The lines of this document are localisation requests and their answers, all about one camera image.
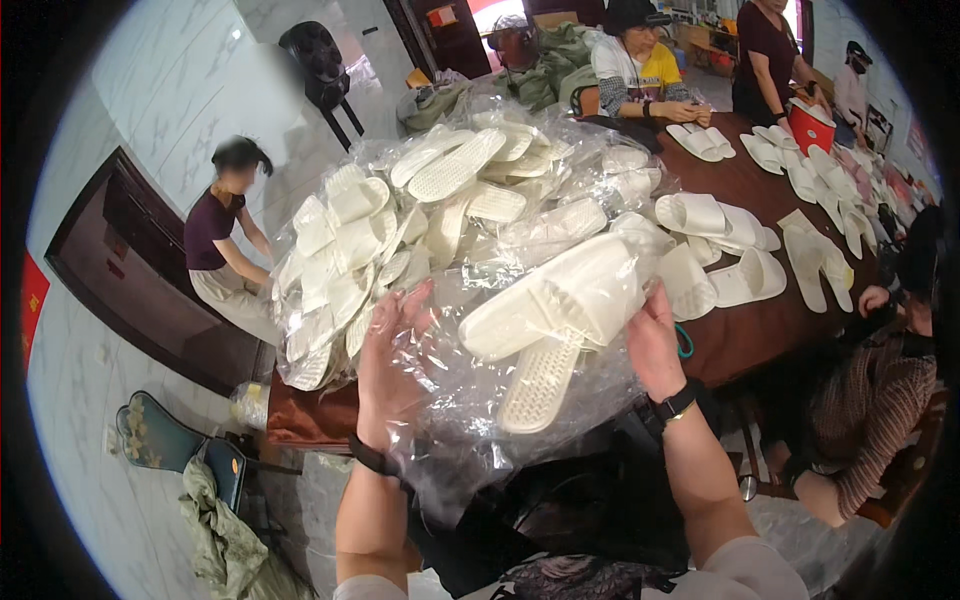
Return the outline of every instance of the beige pants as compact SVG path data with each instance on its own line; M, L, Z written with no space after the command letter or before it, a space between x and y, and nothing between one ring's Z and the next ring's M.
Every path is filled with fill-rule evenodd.
M216 271L191 271L190 282L197 296L225 319L267 344L280 345L270 305L257 297L260 284L238 275L229 265Z

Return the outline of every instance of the black wrist strap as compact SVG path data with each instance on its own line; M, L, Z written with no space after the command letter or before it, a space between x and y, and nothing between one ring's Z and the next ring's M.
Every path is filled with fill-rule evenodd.
M660 404L653 403L654 415L665 427L671 419L681 415L697 399L700 386L695 379L688 378L684 388Z
M353 458L364 467L385 477L400 476L400 466L392 458L361 442L355 433L347 435L347 443Z

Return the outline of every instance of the red container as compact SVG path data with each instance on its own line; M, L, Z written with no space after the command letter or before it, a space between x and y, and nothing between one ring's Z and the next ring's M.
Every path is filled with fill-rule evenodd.
M787 116L787 123L793 130L793 137L800 145L800 151L804 156L809 156L806 151L811 145L820 146L824 152L830 154L830 147L833 145L833 134L836 132L836 124L832 120L824 118L812 111L803 101L796 98L790 99L793 108L790 115Z

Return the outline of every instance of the brown tablecloth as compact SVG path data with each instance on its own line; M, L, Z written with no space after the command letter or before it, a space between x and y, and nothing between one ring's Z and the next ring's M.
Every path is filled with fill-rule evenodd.
M851 296L876 283L876 260L864 251L857 260L847 248L826 212L816 204L797 198L786 175L773 175L760 169L747 154L739 135L750 132L748 122L733 113L713 114L712 124L730 140L736 157L720 162L704 162L688 153L666 133L659 138L664 151L660 158L681 179L685 191L709 193L720 202L746 208L782 239L777 220L799 208L810 222L843 250L853 267L855 278ZM774 252L787 273L787 287L779 296L742 304L733 308L715 308L706 316L683 323L693 340L693 356L684 360L688 375L703 379L715 387L737 378L774 358L809 343L836 334L852 315L844 313L824 282L828 311L817 314L804 304L797 279L790 268L786 250ZM727 254L707 271L729 267L736 262ZM301 392L285 385L274 372L267 418L268 439L273 444L317 447L346 451L347 433L356 425L356 386L328 394L320 401L319 392Z

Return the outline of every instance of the woman in yellow shirt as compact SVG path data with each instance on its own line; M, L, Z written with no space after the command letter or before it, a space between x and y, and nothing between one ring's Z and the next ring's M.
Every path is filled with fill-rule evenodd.
M600 86L600 114L610 117L664 117L677 123L709 125L709 107L692 103L677 60L659 42L650 24L659 15L649 0L611 0L608 34L590 54Z

